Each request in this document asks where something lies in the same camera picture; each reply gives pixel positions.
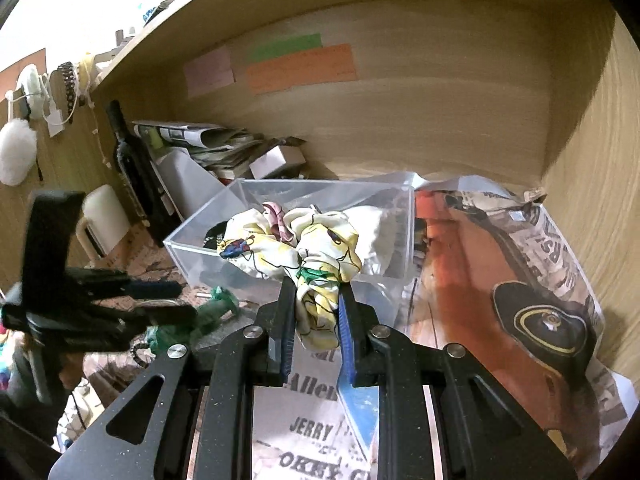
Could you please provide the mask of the green cloth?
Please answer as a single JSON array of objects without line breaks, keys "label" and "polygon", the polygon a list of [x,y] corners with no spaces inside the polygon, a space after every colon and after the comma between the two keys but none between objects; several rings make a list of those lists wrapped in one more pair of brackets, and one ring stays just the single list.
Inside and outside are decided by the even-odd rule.
[{"label": "green cloth", "polygon": [[174,344],[190,347],[192,342],[212,334],[239,314],[239,300],[230,290],[216,287],[209,293],[204,304],[195,307],[195,313],[190,320],[150,327],[145,333],[145,343],[154,356],[158,356]]}]

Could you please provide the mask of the floral yellow white scarf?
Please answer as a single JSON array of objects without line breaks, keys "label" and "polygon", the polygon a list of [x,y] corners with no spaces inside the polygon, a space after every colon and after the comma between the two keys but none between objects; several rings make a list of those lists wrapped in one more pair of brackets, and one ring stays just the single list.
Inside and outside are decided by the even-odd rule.
[{"label": "floral yellow white scarf", "polygon": [[336,349],[338,293],[362,268],[355,252],[358,234],[346,214],[265,202],[227,222],[228,245],[218,256],[253,278],[292,280],[303,345],[318,352]]}]

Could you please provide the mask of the grey knit sock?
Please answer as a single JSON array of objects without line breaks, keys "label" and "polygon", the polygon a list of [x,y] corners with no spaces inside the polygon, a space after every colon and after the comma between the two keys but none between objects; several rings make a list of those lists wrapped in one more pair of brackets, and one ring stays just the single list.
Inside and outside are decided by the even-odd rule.
[{"label": "grey knit sock", "polygon": [[199,330],[191,336],[191,353],[196,359],[199,370],[211,370],[214,366],[218,348],[231,334],[252,325],[257,316],[257,310],[250,304],[248,307],[239,307],[239,312],[232,314],[230,311],[222,316],[218,326],[208,333]]}]

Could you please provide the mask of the white mug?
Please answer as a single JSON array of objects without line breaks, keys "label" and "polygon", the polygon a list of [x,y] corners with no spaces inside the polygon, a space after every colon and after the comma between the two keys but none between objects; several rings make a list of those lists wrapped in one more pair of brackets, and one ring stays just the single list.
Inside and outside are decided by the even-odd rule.
[{"label": "white mug", "polygon": [[128,234],[130,226],[114,188],[104,184],[86,195],[75,234],[88,258],[99,261]]}]

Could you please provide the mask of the orange printed poster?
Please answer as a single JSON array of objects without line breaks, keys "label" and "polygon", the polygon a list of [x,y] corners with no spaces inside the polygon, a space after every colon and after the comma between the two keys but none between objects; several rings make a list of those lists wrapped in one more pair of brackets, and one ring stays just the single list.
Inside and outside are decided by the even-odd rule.
[{"label": "orange printed poster", "polygon": [[544,196],[477,176],[407,180],[419,268],[411,338],[465,346],[588,478],[638,398],[628,378],[598,360],[604,313]]}]

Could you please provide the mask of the dark glass bottle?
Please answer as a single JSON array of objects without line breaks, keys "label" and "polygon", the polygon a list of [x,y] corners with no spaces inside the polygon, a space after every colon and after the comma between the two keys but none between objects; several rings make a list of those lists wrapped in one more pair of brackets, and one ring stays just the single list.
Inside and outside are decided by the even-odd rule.
[{"label": "dark glass bottle", "polygon": [[129,130],[119,102],[109,102],[105,111],[116,139],[116,168],[152,239],[163,246],[165,238],[180,226],[178,212],[154,170],[143,141]]}]

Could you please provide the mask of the black patterned cloth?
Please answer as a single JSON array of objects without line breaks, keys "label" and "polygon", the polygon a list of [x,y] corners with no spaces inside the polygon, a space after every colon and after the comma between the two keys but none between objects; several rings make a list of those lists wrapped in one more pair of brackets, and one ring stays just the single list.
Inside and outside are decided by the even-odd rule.
[{"label": "black patterned cloth", "polygon": [[203,247],[218,252],[228,245],[227,221],[221,221],[207,230],[204,235]]}]

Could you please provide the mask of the white fluffy pompom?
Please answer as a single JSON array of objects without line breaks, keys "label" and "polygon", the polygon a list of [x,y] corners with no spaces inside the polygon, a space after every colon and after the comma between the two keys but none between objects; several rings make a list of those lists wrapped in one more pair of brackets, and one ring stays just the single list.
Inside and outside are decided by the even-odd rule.
[{"label": "white fluffy pompom", "polygon": [[0,180],[20,185],[36,163],[37,133],[25,119],[11,119],[1,129]]}]

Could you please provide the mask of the white plastic container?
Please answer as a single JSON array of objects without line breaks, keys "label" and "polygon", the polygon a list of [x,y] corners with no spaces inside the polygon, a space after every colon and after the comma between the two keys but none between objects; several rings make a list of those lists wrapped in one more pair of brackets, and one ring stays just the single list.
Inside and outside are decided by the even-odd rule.
[{"label": "white plastic container", "polygon": [[160,156],[155,166],[182,220],[191,217],[224,189],[216,177],[180,148],[173,148]]}]

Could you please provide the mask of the rolled newspaper stack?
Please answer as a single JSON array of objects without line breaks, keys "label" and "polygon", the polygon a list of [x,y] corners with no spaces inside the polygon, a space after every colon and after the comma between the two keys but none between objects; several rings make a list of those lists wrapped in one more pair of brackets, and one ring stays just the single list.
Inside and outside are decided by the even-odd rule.
[{"label": "rolled newspaper stack", "polygon": [[157,165],[171,152],[186,154],[204,168],[234,168],[269,142],[261,133],[195,122],[134,122],[134,133],[144,142]]}]

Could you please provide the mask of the clear plastic storage bin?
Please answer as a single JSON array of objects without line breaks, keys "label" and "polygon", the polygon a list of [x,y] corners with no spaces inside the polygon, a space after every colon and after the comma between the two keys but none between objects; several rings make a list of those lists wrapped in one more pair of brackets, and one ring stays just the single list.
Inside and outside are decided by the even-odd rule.
[{"label": "clear plastic storage bin", "polygon": [[246,180],[223,188],[165,240],[189,285],[275,300],[292,278],[306,304],[347,282],[395,323],[412,274],[414,192],[383,181]]}]

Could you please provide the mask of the white cloth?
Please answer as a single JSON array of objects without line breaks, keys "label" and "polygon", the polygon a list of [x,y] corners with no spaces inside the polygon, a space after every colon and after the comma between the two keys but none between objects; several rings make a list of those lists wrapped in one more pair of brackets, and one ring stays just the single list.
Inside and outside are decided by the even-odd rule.
[{"label": "white cloth", "polygon": [[398,232],[395,216],[375,206],[348,208],[344,214],[358,234],[355,252],[362,264],[361,273],[384,275],[395,251]]}]

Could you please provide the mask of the small white cardboard box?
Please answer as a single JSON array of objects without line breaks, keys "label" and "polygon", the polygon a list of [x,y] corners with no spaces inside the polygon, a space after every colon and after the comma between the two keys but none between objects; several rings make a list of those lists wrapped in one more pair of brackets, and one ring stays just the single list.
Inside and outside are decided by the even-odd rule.
[{"label": "small white cardboard box", "polygon": [[306,158],[297,146],[276,145],[250,164],[250,172],[254,179],[265,179],[304,166]]}]

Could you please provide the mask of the pink sticky note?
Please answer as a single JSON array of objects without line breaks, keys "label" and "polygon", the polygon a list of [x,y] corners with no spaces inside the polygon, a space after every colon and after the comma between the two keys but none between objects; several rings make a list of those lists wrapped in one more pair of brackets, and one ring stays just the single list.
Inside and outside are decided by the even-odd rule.
[{"label": "pink sticky note", "polygon": [[183,65],[186,94],[189,98],[228,87],[235,83],[231,56],[226,46],[200,55]]}]

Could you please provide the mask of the green sticky note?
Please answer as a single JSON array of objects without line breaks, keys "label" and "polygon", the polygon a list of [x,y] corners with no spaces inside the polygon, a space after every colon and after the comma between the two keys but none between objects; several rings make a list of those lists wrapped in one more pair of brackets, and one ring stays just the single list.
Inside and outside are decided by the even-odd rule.
[{"label": "green sticky note", "polygon": [[315,32],[310,35],[288,37],[260,44],[248,52],[247,59],[250,63],[260,63],[272,58],[280,58],[292,53],[321,47],[321,34],[320,32]]}]

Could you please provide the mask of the orange sticky note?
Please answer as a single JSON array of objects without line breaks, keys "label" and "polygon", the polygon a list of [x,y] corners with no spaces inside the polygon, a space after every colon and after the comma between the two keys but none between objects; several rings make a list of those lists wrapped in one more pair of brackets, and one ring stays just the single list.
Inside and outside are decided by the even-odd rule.
[{"label": "orange sticky note", "polygon": [[250,91],[258,96],[312,84],[354,81],[358,79],[358,73],[352,47],[338,44],[250,64],[246,79]]}]

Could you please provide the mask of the wooden shelf board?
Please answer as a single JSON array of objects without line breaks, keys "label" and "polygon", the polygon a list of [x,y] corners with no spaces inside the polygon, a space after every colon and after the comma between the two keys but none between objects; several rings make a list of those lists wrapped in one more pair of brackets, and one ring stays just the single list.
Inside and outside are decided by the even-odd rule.
[{"label": "wooden shelf board", "polygon": [[236,0],[176,0],[123,47],[90,86],[104,90],[126,79],[153,73],[208,43],[218,21],[228,20]]}]

